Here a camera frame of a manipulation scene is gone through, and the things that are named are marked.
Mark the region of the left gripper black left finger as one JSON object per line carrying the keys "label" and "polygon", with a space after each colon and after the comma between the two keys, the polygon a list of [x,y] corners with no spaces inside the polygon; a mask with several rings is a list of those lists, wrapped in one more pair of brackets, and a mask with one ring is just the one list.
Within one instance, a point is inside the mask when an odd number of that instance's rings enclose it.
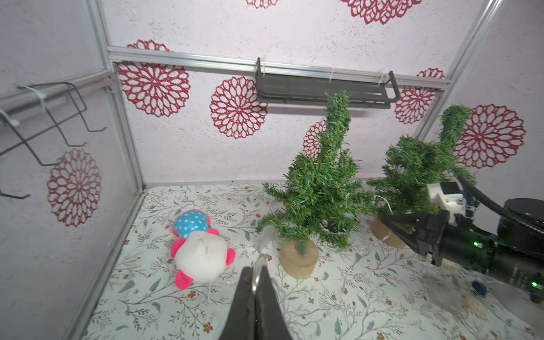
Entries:
{"label": "left gripper black left finger", "polygon": [[244,267],[222,330],[220,340],[255,338],[255,299],[252,291],[252,268]]}

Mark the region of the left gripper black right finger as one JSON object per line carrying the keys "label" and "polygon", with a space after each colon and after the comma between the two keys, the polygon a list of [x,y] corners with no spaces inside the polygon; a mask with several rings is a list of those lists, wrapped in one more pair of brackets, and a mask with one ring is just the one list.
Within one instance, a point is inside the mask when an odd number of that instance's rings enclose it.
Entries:
{"label": "left gripper black right finger", "polygon": [[254,271],[254,338],[260,340],[292,340],[269,270]]}

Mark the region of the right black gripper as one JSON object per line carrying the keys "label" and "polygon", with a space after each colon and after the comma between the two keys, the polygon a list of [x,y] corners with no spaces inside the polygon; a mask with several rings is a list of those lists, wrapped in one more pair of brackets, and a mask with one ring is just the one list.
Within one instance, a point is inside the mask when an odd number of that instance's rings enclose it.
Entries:
{"label": "right black gripper", "polygon": [[529,293],[533,303],[543,302],[543,253],[501,243],[477,228],[448,223],[449,212],[384,215],[382,242],[430,256],[432,264],[445,260],[482,273]]}

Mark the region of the clear string light battery box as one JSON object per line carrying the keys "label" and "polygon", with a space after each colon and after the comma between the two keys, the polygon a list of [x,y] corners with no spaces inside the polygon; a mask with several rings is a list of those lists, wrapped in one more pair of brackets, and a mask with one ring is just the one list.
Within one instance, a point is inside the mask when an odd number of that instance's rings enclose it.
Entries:
{"label": "clear string light battery box", "polygon": [[467,317],[464,291],[459,284],[453,283],[451,278],[428,273],[426,287],[428,300],[431,304],[457,318]]}

